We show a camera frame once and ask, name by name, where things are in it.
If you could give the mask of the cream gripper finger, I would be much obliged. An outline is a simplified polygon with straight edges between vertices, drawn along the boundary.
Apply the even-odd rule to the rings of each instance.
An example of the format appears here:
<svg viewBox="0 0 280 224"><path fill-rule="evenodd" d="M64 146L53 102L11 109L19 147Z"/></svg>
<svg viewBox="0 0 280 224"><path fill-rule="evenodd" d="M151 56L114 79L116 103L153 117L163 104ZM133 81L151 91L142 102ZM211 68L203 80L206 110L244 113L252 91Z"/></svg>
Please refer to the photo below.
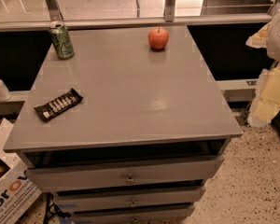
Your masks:
<svg viewBox="0 0 280 224"><path fill-rule="evenodd" d="M265 24L263 27L261 27L256 33L254 33L252 36L250 36L245 44L251 48L260 49L260 48L266 48L266 39L268 36L268 28L269 24Z"/></svg>
<svg viewBox="0 0 280 224"><path fill-rule="evenodd" d="M247 122L252 127L269 124L280 111L280 64L259 75Z"/></svg>

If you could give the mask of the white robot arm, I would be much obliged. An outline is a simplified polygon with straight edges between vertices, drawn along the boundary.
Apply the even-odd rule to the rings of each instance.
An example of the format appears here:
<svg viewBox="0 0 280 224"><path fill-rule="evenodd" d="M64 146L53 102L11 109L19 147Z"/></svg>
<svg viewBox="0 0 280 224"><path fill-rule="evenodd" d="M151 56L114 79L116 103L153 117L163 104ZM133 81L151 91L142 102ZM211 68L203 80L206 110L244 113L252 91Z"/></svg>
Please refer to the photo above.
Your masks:
<svg viewBox="0 0 280 224"><path fill-rule="evenodd" d="M275 68L261 71L256 96L249 109L248 124L262 127L270 123L280 111L280 8L272 20L250 36L245 44L256 49L266 48L268 57L277 62Z"/></svg>

